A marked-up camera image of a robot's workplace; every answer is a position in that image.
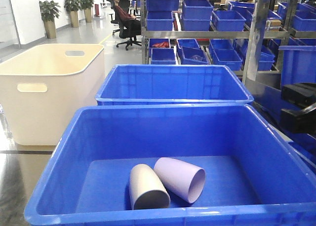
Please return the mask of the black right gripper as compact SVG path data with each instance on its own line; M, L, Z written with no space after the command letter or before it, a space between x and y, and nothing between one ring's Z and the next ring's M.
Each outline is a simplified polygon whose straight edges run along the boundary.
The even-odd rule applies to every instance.
M280 125L292 133L316 133L316 84L302 82L284 85L281 98L289 103L280 111Z

